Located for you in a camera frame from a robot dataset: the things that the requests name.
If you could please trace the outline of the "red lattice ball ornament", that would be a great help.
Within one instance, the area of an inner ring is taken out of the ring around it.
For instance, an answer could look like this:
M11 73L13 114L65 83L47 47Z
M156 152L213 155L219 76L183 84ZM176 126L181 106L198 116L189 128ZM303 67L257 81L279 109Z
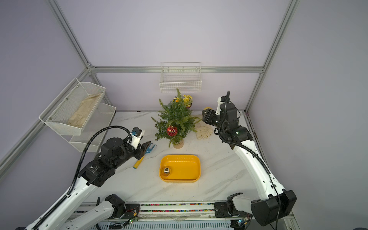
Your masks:
M166 133L170 137L175 137L178 134L178 129L175 126L169 126L166 130Z

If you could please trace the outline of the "shiny silver ball ornament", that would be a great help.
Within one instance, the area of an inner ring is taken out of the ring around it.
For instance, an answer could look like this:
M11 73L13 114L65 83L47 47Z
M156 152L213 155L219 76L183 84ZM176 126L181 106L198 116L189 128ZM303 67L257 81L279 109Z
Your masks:
M163 170L163 175L165 177L167 177L167 176L170 175L170 172L171 172L170 168L169 167L165 167L164 170Z

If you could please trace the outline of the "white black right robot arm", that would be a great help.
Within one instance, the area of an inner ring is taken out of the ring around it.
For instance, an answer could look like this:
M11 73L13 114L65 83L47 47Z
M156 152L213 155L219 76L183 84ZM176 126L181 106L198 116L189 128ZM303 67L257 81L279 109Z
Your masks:
M247 198L244 193L230 195L226 214L231 217L248 214L261 226L278 225L281 218L290 214L297 197L274 177L258 153L249 130L239 124L238 109L230 102L220 102L216 110L204 109L202 120L214 126L216 135L238 155L258 192L258 199Z

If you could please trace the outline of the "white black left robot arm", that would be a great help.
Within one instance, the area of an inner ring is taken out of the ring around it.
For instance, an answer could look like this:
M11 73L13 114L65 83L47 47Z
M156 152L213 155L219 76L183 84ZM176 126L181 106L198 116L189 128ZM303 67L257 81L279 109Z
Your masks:
M111 138L103 146L97 159L88 163L72 182L70 188L41 217L29 224L27 230L87 230L108 219L135 218L139 205L126 207L118 195L108 195L92 210L70 220L83 201L111 178L116 169L134 157L141 159L151 142L140 144L131 136L125 139Z

